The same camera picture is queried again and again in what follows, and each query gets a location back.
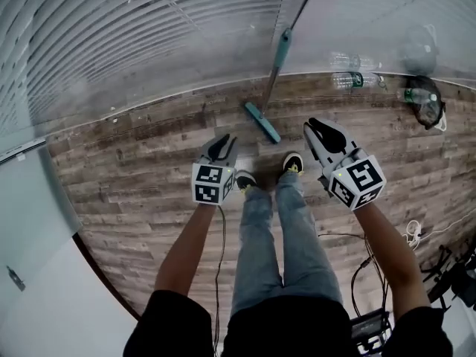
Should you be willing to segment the small black marker pen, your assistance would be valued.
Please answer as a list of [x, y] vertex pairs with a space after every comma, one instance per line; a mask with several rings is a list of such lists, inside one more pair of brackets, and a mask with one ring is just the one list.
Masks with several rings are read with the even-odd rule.
[[23, 292], [25, 290], [25, 282], [19, 277], [19, 275], [9, 266], [6, 266], [8, 276], [13, 281], [13, 283], [17, 286], [17, 288]]

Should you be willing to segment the dark fabric bag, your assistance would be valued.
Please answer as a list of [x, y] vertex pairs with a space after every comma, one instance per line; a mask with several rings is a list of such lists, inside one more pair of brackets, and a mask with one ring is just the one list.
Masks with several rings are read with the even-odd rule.
[[442, 99], [441, 92], [437, 87], [437, 84], [429, 77], [417, 75], [407, 77], [405, 81], [405, 86], [403, 88], [426, 89], [429, 92], [437, 95], [437, 101], [435, 103], [429, 103], [425, 105], [406, 103], [410, 106], [413, 113], [415, 114], [416, 120], [421, 125], [423, 125], [425, 129], [429, 130], [431, 128], [434, 128], [434, 124], [437, 120], [437, 116], [440, 111], [441, 103], [444, 102]]

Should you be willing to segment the frosted glass door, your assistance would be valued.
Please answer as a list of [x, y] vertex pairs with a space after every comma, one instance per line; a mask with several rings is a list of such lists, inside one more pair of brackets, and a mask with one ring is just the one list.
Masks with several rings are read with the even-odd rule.
[[29, 280], [79, 229], [46, 147], [0, 164], [0, 266]]

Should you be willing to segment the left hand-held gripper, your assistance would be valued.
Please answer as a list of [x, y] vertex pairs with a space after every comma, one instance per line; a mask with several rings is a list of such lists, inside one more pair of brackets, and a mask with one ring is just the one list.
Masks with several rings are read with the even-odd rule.
[[236, 136], [225, 134], [202, 146], [202, 156], [192, 169], [191, 191], [195, 203], [220, 206], [231, 192], [236, 174], [237, 141]]

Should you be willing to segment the black electronics box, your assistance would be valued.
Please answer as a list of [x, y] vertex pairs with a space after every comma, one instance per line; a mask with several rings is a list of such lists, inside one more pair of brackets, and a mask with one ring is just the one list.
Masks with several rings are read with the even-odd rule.
[[351, 339], [361, 357], [381, 357], [392, 326], [389, 312], [377, 309], [351, 320]]

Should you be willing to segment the person in dark shirt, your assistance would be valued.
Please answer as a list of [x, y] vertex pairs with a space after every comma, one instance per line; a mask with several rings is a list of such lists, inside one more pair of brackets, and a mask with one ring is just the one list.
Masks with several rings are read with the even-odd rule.
[[[382, 357], [452, 357], [443, 311], [404, 314]], [[123, 357], [214, 357], [210, 314], [188, 297], [156, 291], [129, 337]], [[332, 300], [279, 296], [238, 311], [228, 323], [222, 357], [361, 357], [350, 319]]]

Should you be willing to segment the teal floor squeegee mop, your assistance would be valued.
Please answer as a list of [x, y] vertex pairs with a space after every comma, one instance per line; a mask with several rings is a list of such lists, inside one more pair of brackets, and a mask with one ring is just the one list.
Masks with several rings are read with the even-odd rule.
[[278, 144], [281, 140], [281, 137], [278, 134], [277, 130], [273, 127], [273, 125], [267, 120], [265, 112], [267, 109], [269, 98], [271, 96], [272, 89], [274, 88], [275, 81], [286, 60], [287, 53], [289, 52], [291, 42], [292, 29], [286, 28], [282, 32], [279, 42], [277, 44], [277, 50], [274, 55], [271, 73], [268, 78], [266, 89], [261, 99], [260, 108], [258, 108], [252, 102], [247, 102], [244, 105], [244, 108], [247, 113], [250, 114], [250, 116], [254, 119], [255, 123], [259, 126], [259, 128], [261, 128], [261, 130], [263, 130], [263, 132], [268, 136], [268, 138], [273, 144]]

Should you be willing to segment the white face mask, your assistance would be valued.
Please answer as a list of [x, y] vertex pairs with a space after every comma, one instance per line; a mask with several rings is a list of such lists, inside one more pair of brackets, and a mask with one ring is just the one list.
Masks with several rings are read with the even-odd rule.
[[447, 120], [446, 120], [446, 103], [442, 102], [440, 111], [437, 116], [437, 120], [434, 124], [434, 128], [445, 132], [447, 130]]

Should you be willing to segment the green label plastic bottle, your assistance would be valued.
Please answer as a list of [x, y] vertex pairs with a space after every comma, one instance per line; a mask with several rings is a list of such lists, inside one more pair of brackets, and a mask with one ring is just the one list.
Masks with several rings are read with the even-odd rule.
[[401, 88], [396, 92], [399, 101], [409, 104], [425, 105], [435, 103], [437, 95], [421, 88]]

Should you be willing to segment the person's blue jeans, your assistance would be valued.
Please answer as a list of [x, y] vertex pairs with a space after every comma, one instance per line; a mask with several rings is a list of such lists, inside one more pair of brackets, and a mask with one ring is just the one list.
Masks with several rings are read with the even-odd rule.
[[[274, 196], [258, 185], [244, 194], [231, 314], [280, 296], [323, 298], [342, 303], [337, 277], [303, 197], [300, 176], [286, 173], [279, 177]], [[278, 268], [271, 234], [273, 204], [277, 205], [283, 232], [282, 271]]]

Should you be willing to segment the black office chair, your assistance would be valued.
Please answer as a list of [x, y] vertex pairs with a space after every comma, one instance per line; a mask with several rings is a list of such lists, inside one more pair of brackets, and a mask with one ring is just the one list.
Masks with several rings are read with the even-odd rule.
[[427, 292], [430, 302], [439, 301], [444, 312], [450, 308], [444, 298], [447, 291], [453, 294], [452, 300], [459, 298], [466, 307], [476, 311], [476, 242], [466, 240], [463, 246], [466, 250], [455, 254], [449, 247], [440, 245], [440, 254], [434, 263], [420, 266], [423, 282], [434, 283]]

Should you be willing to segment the clear plastic bottle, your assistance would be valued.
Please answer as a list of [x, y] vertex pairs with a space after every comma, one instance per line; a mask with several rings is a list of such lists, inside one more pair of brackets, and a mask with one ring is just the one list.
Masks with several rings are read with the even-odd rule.
[[377, 86], [382, 82], [382, 78], [370, 72], [345, 71], [333, 73], [331, 81], [337, 90], [350, 90]]

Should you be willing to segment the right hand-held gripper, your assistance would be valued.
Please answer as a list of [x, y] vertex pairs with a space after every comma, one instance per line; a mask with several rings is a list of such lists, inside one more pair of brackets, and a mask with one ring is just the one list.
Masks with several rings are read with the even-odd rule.
[[[327, 119], [310, 118], [303, 125], [303, 132], [314, 159], [324, 167], [323, 176], [329, 182], [327, 191], [331, 196], [350, 210], [379, 197], [387, 180], [376, 157], [357, 148], [343, 126]], [[328, 152], [349, 153], [330, 164]]]

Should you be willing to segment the person's left shoe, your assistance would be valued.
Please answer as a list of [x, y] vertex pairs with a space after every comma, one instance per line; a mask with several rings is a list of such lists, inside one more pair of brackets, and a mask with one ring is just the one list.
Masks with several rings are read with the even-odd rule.
[[248, 171], [239, 170], [235, 175], [235, 181], [239, 190], [245, 193], [249, 188], [256, 187], [257, 181]]

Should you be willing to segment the person's shoe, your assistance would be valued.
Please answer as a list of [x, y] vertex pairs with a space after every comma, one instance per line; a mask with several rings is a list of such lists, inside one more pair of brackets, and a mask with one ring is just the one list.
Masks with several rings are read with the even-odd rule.
[[239, 170], [235, 175], [235, 181], [239, 190], [245, 193], [249, 188], [256, 187], [257, 181], [248, 171]]
[[303, 173], [303, 159], [297, 152], [290, 152], [283, 160], [283, 168], [280, 176], [286, 173], [294, 173], [301, 176]]

